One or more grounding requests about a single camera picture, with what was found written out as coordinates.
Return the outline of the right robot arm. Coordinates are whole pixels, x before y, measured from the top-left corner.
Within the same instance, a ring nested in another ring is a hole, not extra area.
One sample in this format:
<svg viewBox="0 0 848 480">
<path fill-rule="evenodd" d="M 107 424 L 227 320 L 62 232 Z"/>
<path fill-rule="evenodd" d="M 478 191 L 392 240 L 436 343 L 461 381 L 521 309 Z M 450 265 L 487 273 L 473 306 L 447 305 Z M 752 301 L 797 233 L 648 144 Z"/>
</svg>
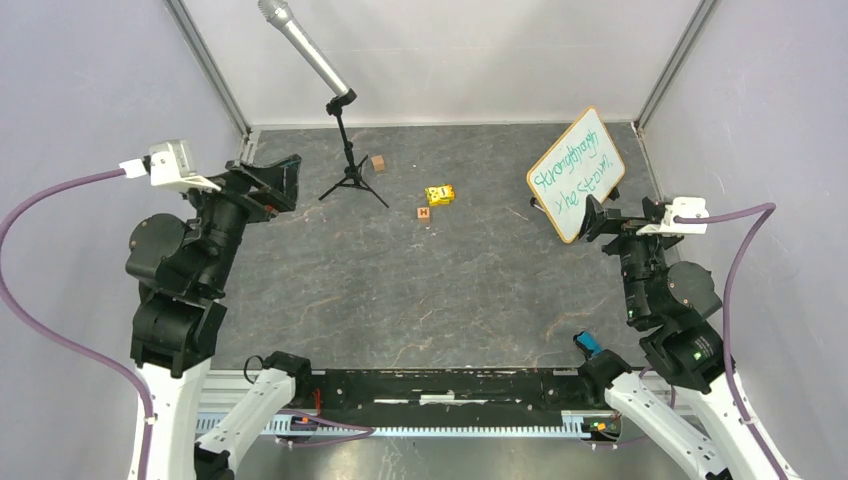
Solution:
<svg viewBox="0 0 848 480">
<path fill-rule="evenodd" d="M 593 196 L 579 236 L 609 237 L 620 261 L 627 323 L 641 333 L 650 369 L 669 386 L 661 400 L 616 353 L 586 347 L 577 392 L 630 419 L 691 479 L 793 479 L 796 472 L 756 417 L 731 353 L 733 279 L 717 288 L 703 266 L 666 251 L 715 222 L 698 197 L 645 199 L 629 217 Z"/>
</svg>

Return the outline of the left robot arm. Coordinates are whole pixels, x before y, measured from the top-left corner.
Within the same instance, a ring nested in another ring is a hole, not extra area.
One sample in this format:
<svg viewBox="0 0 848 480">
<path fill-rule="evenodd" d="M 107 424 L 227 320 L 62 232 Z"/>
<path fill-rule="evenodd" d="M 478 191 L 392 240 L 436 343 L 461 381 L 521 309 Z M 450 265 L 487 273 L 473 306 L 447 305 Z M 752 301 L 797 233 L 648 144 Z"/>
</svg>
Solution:
<svg viewBox="0 0 848 480">
<path fill-rule="evenodd" d="M 193 219 L 156 214 L 130 236 L 127 273 L 139 283 L 130 356 L 145 386 L 133 456 L 144 479 L 232 479 L 250 446 L 285 406 L 314 394 L 309 360 L 274 352 L 229 413 L 196 432 L 205 380 L 226 315 L 225 285 L 246 228 L 293 211 L 301 158 L 227 164 L 183 181 Z"/>
</svg>

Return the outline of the yellow framed whiteboard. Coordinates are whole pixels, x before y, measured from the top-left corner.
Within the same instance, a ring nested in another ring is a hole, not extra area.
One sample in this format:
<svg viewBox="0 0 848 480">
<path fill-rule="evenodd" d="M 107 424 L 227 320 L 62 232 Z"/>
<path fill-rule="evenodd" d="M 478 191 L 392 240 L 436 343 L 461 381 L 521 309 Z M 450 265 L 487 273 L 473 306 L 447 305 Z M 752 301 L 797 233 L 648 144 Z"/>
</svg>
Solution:
<svg viewBox="0 0 848 480">
<path fill-rule="evenodd" d="M 578 238 L 586 200 L 602 202 L 624 177 L 623 159 L 597 109 L 590 106 L 528 170 L 525 179 L 559 238 Z"/>
</svg>

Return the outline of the blue whiteboard eraser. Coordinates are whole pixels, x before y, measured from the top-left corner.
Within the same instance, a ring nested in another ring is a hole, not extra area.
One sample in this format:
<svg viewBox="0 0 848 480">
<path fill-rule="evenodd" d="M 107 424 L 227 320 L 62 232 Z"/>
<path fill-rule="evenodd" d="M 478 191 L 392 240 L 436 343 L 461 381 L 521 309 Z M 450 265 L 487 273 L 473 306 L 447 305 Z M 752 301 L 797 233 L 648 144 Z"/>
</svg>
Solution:
<svg viewBox="0 0 848 480">
<path fill-rule="evenodd" d="M 573 342 L 585 359 L 595 357 L 603 351 L 603 347 L 588 331 L 581 331 L 574 335 Z"/>
</svg>

